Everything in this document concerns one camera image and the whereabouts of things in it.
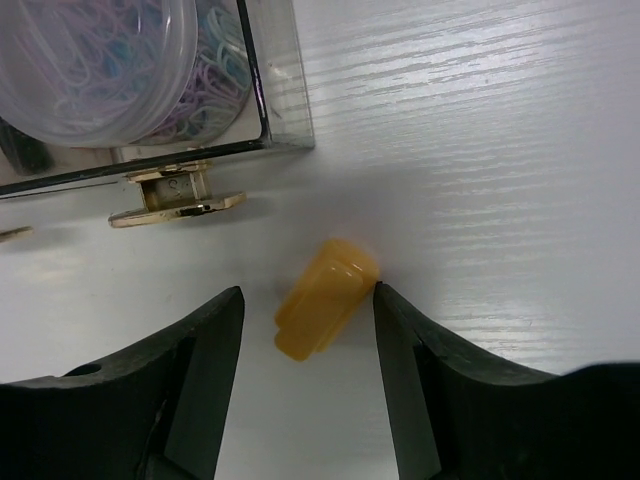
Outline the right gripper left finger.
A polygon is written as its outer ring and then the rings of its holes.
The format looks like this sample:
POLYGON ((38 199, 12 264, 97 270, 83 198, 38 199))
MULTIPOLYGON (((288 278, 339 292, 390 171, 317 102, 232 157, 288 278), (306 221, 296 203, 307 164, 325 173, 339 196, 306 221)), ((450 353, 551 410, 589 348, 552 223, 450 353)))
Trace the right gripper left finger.
POLYGON ((63 376, 4 384, 2 477, 213 478, 244 314, 232 287, 63 376))

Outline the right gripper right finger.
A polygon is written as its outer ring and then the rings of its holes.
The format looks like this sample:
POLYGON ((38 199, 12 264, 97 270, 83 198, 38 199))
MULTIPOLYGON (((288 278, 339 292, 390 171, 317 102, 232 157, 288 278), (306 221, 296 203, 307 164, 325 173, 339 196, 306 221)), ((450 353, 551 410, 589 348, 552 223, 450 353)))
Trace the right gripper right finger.
POLYGON ((554 375, 480 348, 385 283, 373 308, 401 478, 638 477, 637 363, 554 375))

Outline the yellow highlighter cap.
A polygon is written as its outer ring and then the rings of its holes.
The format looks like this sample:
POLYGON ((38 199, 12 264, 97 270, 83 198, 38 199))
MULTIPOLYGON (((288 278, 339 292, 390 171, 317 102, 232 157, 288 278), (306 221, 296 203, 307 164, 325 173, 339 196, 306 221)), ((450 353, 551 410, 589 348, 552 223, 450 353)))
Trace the yellow highlighter cap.
POLYGON ((275 315, 276 347, 296 361, 328 349, 379 279, 377 262, 342 239, 321 246, 275 315))

